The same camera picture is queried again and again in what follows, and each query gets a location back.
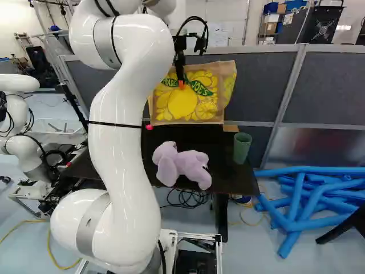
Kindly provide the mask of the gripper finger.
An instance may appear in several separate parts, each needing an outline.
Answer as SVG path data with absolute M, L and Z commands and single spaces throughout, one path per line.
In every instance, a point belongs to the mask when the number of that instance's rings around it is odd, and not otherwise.
M 179 88 L 183 89 L 185 86 L 185 78 L 184 78 L 184 66 L 185 66 L 185 55 L 184 53 L 176 53 L 175 59 L 175 70 L 177 74 L 177 81 Z

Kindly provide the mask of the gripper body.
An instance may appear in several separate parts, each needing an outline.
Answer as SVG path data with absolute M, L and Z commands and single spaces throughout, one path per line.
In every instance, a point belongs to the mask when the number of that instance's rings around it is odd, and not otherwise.
M 175 54 L 178 55 L 186 50 L 186 39 L 188 35 L 175 35 L 173 37 Z

